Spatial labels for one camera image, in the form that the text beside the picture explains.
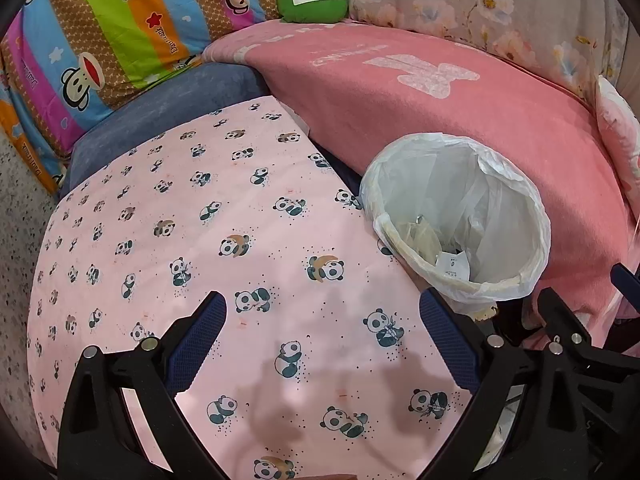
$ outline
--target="pink blanket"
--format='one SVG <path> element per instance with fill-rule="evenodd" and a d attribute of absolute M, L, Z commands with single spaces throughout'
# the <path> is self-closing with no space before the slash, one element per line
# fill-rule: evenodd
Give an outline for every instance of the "pink blanket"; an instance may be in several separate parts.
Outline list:
<path fill-rule="evenodd" d="M 617 262 L 638 264 L 634 222 L 590 112 L 575 98 L 489 54 L 440 38 L 357 23 L 271 21 L 225 36 L 207 61 L 258 69 L 311 137 L 363 173 L 414 132 L 469 136 L 538 186 L 551 220 L 552 286 L 602 345 L 619 301 Z"/>

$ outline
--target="speckled gray surface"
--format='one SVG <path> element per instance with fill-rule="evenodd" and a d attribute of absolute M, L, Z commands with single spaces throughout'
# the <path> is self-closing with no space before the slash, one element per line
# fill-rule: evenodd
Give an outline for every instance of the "speckled gray surface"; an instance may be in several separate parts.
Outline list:
<path fill-rule="evenodd" d="M 36 457 L 49 462 L 31 405 L 29 296 L 54 199 L 0 130 L 0 403 Z"/>

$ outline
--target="red star print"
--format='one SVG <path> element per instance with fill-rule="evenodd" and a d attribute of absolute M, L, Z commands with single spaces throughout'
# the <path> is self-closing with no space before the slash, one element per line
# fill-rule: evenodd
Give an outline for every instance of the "red star print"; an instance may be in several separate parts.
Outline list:
<path fill-rule="evenodd" d="M 160 27 L 160 20 L 162 20 L 162 14 L 156 14 L 155 12 L 151 13 L 146 19 L 146 22 L 149 25 L 149 28 Z"/>

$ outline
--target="green pillow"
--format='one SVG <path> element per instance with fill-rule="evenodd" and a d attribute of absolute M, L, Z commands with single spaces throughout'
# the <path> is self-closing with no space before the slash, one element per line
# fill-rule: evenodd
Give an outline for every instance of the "green pillow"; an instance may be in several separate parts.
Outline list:
<path fill-rule="evenodd" d="M 337 23 L 347 13 L 347 0 L 278 0 L 285 22 Z"/>

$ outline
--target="trash bag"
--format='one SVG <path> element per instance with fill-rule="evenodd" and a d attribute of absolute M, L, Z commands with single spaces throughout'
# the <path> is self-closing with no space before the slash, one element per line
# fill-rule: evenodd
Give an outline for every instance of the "trash bag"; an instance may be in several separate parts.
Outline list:
<path fill-rule="evenodd" d="M 546 267 L 538 189 L 468 137 L 401 137 L 367 168 L 360 199 L 383 243 L 461 314 L 529 295 Z"/>

